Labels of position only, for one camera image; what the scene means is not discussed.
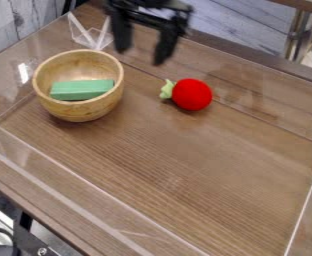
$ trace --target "wooden bowl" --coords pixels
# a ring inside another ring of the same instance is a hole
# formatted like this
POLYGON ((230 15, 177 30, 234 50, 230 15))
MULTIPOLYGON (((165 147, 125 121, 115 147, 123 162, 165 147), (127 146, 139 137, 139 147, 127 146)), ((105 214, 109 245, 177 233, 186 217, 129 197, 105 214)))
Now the wooden bowl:
POLYGON ((85 122, 103 116, 117 105, 122 90, 123 70, 114 57, 103 52, 75 50, 49 58, 33 75, 33 88, 47 112, 62 120, 85 122), (49 97, 53 82, 113 79, 114 87, 85 101, 59 101, 49 97))

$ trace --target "bowl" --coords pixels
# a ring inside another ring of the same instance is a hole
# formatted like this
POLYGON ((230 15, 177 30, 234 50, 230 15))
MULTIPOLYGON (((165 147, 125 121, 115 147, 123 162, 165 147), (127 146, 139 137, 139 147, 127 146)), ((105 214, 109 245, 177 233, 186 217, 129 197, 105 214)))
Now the bowl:
POLYGON ((33 88, 46 111, 70 122, 91 121, 117 105, 123 90, 123 70, 109 54, 91 50, 63 52, 49 58, 33 75, 33 88), (54 82, 113 79, 114 87, 98 97, 83 101, 59 101, 49 97, 54 82))

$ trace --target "sponge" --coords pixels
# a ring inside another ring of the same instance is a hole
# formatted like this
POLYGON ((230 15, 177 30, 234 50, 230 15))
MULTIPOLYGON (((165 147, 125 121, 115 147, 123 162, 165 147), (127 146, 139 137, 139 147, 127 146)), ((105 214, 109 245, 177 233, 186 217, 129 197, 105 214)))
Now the sponge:
POLYGON ((113 86, 114 81, 110 79, 54 82, 50 97, 63 101, 89 100, 106 93, 113 86))

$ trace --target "green sponge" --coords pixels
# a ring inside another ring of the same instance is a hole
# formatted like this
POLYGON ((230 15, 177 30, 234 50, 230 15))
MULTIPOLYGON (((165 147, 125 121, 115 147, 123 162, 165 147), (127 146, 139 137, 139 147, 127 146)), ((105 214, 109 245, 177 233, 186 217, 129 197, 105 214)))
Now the green sponge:
POLYGON ((113 86, 114 81, 109 79, 54 82, 50 97, 63 101, 89 100, 107 92, 113 86))

